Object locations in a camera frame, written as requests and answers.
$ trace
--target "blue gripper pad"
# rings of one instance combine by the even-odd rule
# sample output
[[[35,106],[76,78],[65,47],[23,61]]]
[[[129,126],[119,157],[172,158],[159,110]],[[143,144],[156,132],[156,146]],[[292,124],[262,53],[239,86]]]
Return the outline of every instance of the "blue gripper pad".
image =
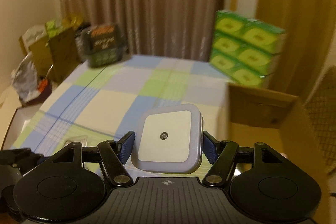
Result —
[[[207,157],[209,163],[214,164],[215,161],[218,159],[216,144],[213,142],[213,140],[211,140],[210,136],[208,135],[208,132],[203,132],[203,153]]]
[[[135,141],[135,133],[129,131],[124,137],[122,137],[118,142],[118,150],[120,151],[118,158],[122,164],[125,164],[132,153],[133,144]]]

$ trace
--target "table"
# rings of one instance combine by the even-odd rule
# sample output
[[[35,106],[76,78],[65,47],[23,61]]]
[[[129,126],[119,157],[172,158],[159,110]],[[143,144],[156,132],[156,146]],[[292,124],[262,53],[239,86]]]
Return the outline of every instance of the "table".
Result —
[[[224,119],[228,81],[209,63],[200,61],[133,55],[102,68],[89,68],[85,62],[44,102],[12,148],[30,147],[48,156],[60,150],[66,140],[84,138],[87,146],[119,140],[129,130],[135,131],[138,119],[148,109],[184,103],[196,105],[204,130],[222,139],[226,130],[217,123]],[[167,176],[139,170],[131,159],[125,167],[133,179]],[[88,163],[86,168],[100,173],[98,164]],[[200,168],[189,176],[202,179],[209,168],[203,155]]]

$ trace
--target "stack of tissue boxes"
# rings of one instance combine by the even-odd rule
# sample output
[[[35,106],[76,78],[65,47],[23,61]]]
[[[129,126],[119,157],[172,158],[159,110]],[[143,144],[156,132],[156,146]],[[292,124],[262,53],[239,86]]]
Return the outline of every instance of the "stack of tissue boxes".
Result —
[[[242,85],[268,87],[285,31],[234,12],[216,12],[210,63]]]

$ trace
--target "orange object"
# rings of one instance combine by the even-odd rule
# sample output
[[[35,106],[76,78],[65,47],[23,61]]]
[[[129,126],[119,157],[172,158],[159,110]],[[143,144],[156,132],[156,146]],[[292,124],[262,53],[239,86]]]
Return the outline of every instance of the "orange object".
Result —
[[[48,85],[48,80],[47,79],[43,79],[40,83],[39,83],[39,86],[37,87],[37,90],[39,92],[42,92],[46,86]]]

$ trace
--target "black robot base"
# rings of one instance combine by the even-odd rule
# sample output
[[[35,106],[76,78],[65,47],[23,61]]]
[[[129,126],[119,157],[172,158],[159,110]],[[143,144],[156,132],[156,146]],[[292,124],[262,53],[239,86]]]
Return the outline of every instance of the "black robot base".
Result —
[[[134,139],[130,131],[97,147],[73,142],[48,158],[29,149],[0,151],[0,209],[24,224],[314,223],[320,187],[265,143],[239,147],[204,131],[203,152],[212,167],[202,182],[197,177],[133,182],[123,164]],[[104,178],[83,168],[85,162],[98,162]],[[252,168],[233,179],[239,163]],[[26,171],[27,165],[36,167],[23,177],[10,171]]]

